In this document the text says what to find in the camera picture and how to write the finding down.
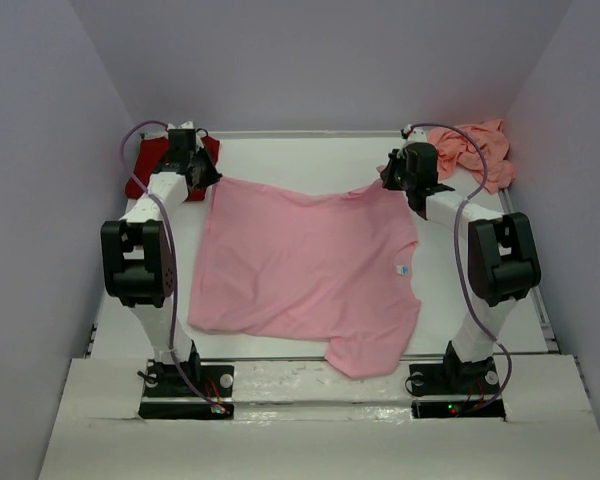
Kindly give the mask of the pink t-shirt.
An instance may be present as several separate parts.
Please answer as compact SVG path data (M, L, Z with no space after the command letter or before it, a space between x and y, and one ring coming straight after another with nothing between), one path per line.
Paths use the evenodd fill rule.
M354 379L393 373L414 334L418 235L379 182L308 195L224 178L196 258L188 323L211 333L322 341Z

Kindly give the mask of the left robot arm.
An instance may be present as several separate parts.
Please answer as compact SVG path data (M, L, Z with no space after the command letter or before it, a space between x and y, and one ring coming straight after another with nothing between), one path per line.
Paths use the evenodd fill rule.
M140 123L123 137L121 161L127 142L148 125L164 129L167 148L147 180L127 168L141 195L128 213L101 227L105 289L136 317L150 342L154 370L140 374L145 383L203 398L200 357L178 320L179 274L170 214L193 191L216 184L221 174L190 122L178 127L155 120Z

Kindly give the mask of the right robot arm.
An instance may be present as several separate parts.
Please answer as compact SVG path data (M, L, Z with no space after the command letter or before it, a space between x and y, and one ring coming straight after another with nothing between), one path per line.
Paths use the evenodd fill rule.
M438 180L438 153L426 142L392 150L381 170L383 188L402 191L420 218L449 228L468 312L439 363L412 368L417 397L469 394L483 386L496 394L502 383L493 351L516 303L541 280L532 228L523 213L485 209Z

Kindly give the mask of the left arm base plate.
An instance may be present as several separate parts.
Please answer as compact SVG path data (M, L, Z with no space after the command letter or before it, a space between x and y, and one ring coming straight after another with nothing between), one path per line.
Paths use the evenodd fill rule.
M150 362L136 372L143 381L138 414L145 420L230 420L234 415L235 369L230 364L205 364L196 381L200 395L185 383L174 365Z

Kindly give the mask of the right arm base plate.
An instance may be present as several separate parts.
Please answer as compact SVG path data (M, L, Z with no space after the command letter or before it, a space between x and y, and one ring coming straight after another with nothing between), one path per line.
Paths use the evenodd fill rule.
M492 358L472 366L451 361L415 363L404 382L412 397L415 419L505 419L503 401L492 400L500 389Z

